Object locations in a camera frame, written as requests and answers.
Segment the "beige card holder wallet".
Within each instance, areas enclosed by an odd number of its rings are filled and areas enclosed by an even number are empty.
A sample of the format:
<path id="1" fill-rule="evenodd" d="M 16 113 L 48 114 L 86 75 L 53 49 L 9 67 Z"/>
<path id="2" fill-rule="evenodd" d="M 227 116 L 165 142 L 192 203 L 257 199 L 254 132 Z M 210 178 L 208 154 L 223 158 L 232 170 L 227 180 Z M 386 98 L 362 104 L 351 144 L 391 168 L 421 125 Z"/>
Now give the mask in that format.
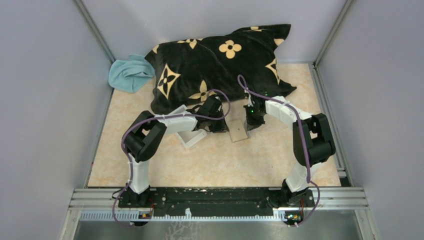
<path id="1" fill-rule="evenodd" d="M 227 123 L 229 137 L 232 143 L 247 140 L 249 138 L 247 130 L 241 119 L 233 119 Z"/>

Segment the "white plastic card box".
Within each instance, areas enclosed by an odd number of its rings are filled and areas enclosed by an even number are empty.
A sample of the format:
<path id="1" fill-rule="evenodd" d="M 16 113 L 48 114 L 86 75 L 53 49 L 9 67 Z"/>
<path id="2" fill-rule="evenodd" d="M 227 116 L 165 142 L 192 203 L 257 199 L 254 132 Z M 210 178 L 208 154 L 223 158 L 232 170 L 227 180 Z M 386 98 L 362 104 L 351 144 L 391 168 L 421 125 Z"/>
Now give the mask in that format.
<path id="1" fill-rule="evenodd" d="M 188 116 L 188 114 L 188 108 L 185 105 L 181 105 L 172 111 L 169 116 L 182 116 L 164 120 L 164 124 L 166 125 L 165 135 L 176 134 L 186 149 L 191 148 L 207 136 L 205 130 L 200 129 L 194 131 L 198 122 L 194 116 Z"/>

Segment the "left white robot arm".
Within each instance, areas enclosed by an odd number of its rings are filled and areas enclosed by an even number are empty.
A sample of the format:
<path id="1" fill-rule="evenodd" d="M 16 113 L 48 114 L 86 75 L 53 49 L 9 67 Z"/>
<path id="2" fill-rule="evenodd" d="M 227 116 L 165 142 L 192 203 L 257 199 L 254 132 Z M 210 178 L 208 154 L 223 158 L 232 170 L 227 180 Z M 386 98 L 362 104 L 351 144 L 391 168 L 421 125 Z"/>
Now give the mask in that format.
<path id="1" fill-rule="evenodd" d="M 229 127 L 225 122 L 222 101 L 218 96 L 209 96 L 202 105 L 188 109 L 181 105 L 170 114 L 154 115 L 148 110 L 139 114 L 124 133 L 121 148 L 129 160 L 128 187 L 132 190 L 130 200 L 138 207 L 149 203 L 149 160 L 155 155 L 166 135 L 192 132 L 225 133 Z"/>

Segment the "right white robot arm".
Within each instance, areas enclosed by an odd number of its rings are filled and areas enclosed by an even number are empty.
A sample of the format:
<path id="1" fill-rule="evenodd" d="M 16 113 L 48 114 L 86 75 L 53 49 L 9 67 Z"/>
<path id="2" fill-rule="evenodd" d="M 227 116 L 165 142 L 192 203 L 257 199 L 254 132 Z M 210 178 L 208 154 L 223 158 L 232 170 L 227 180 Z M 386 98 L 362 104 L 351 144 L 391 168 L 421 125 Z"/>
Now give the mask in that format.
<path id="1" fill-rule="evenodd" d="M 281 199 L 295 206 L 301 193 L 311 184 L 314 171 L 335 154 L 333 135 L 325 114 L 301 110 L 283 96 L 246 94 L 246 129 L 251 131 L 265 124 L 265 116 L 275 117 L 292 130 L 293 154 L 297 163 L 282 183 Z"/>

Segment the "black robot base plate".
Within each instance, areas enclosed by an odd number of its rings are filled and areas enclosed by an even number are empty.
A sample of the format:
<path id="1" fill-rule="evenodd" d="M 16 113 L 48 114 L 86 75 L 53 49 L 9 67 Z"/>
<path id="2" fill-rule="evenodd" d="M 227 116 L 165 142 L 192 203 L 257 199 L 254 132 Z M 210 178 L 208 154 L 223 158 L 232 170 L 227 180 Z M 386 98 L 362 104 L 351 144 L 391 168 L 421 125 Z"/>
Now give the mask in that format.
<path id="1" fill-rule="evenodd" d="M 310 189 L 291 195 L 279 187 L 150 187 L 141 194 L 129 188 L 118 199 L 120 208 L 147 208 L 155 217 L 265 217 L 280 207 L 314 205 Z"/>

